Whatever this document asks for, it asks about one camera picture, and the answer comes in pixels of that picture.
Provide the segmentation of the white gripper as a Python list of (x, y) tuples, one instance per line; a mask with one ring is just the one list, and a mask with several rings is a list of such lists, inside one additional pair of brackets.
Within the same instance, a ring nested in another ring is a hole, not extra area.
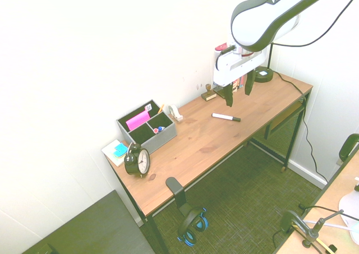
[(220, 85), (224, 91), (226, 105), (233, 105), (233, 84), (241, 76), (247, 74), (245, 94), (250, 95), (255, 82), (255, 68), (266, 60), (266, 51), (255, 52), (253, 55), (243, 57), (233, 51), (221, 55), (214, 67), (213, 81)]

